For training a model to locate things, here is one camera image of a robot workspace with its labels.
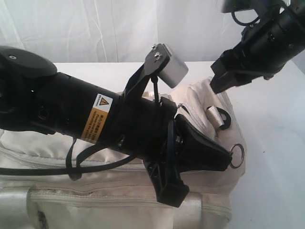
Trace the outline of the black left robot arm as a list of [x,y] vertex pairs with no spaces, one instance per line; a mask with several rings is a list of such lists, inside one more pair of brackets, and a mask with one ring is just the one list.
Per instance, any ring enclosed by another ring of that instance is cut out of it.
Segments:
[[65,168],[2,168],[7,176],[68,175],[78,180],[138,158],[145,165],[158,202],[179,207],[189,187],[180,174],[225,171],[232,153],[200,133],[170,99],[143,98],[148,84],[162,79],[174,88],[187,67],[165,44],[154,45],[143,65],[117,94],[61,73],[48,59],[19,48],[0,48],[0,127],[9,131],[61,133],[91,143]]

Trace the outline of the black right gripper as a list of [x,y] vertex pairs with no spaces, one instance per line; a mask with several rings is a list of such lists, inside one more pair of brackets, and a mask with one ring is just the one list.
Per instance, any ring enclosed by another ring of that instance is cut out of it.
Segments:
[[210,87],[215,94],[243,86],[253,79],[272,78],[305,49],[305,2],[252,0],[259,23],[246,31],[239,43],[241,60],[233,49],[224,51],[211,65]]

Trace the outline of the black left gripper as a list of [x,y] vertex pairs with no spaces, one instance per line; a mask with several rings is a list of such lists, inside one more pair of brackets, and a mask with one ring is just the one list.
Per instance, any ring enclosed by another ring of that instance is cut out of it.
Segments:
[[[144,163],[159,203],[178,208],[189,193],[179,172],[225,171],[232,156],[224,147],[195,128],[167,98],[153,101],[142,94],[149,81],[157,90],[161,67],[142,65],[128,80],[111,131],[120,136],[116,149]],[[182,143],[176,155],[176,130]]]

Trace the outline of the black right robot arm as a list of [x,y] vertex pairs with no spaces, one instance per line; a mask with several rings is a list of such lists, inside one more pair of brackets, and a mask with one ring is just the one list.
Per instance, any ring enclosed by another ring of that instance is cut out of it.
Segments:
[[244,29],[241,41],[211,66],[216,94],[259,77],[271,79],[305,49],[303,0],[224,0],[220,9]]

